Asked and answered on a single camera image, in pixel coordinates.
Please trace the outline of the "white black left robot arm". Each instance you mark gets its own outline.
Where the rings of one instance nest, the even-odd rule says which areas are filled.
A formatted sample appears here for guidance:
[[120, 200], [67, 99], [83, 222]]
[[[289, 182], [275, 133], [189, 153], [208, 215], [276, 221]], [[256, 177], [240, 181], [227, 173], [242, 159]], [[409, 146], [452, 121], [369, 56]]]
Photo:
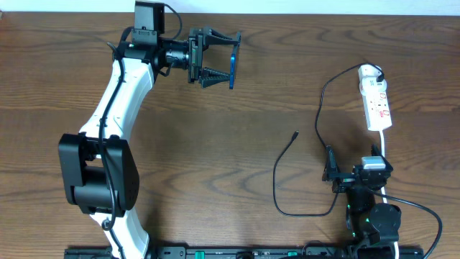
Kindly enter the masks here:
[[188, 81], [206, 88], [234, 85], [242, 36], [193, 28], [187, 40], [165, 38], [163, 29], [127, 27], [112, 46], [109, 84], [91, 118], [77, 134], [58, 144], [65, 196], [95, 220], [107, 248], [68, 248], [65, 258], [158, 258], [160, 249], [142, 227], [136, 200], [140, 178], [129, 147], [140, 106], [158, 76], [171, 68], [188, 72]]

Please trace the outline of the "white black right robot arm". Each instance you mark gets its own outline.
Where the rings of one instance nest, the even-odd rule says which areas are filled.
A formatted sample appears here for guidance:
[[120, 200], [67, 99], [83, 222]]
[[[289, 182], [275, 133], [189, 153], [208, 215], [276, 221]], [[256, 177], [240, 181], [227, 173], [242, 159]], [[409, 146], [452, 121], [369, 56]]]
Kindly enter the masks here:
[[376, 145], [350, 173], [341, 172], [330, 145], [326, 147], [326, 166], [322, 180], [332, 183], [335, 194], [347, 198], [346, 221], [357, 242], [366, 247], [393, 245], [399, 240], [401, 211], [398, 206], [377, 203], [375, 196], [387, 184], [393, 167]]

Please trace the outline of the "blue Galaxy smartphone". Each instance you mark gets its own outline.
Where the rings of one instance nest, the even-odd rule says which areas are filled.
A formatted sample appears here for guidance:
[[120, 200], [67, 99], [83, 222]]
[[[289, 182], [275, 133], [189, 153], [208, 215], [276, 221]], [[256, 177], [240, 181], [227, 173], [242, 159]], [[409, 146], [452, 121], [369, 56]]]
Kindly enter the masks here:
[[229, 89], [234, 89], [235, 75], [236, 75], [236, 54], [232, 53], [231, 54], [230, 75], [229, 75]]

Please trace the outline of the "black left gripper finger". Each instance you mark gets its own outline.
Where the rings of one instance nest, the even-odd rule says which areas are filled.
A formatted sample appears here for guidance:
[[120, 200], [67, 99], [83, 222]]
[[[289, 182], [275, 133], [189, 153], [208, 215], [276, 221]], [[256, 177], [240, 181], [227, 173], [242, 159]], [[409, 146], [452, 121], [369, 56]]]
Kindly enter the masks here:
[[217, 83], [222, 83], [226, 81], [230, 81], [229, 73], [225, 73], [223, 71], [218, 71], [208, 67], [202, 69], [201, 75], [199, 77], [199, 83], [202, 88], [207, 88]]
[[211, 45], [240, 45], [241, 32], [237, 32], [234, 37], [222, 34], [212, 28], [207, 32], [207, 46]]

